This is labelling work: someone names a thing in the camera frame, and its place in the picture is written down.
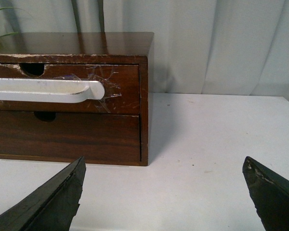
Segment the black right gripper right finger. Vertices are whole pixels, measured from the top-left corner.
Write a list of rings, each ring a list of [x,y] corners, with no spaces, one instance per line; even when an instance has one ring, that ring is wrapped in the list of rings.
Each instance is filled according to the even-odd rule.
[[[264,229],[289,231],[289,180],[249,156],[242,172]]]

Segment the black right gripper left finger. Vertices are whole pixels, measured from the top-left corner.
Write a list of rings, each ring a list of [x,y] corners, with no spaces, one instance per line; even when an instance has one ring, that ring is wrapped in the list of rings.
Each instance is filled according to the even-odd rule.
[[[0,215],[0,231],[67,231],[77,214],[86,172],[80,157]]]

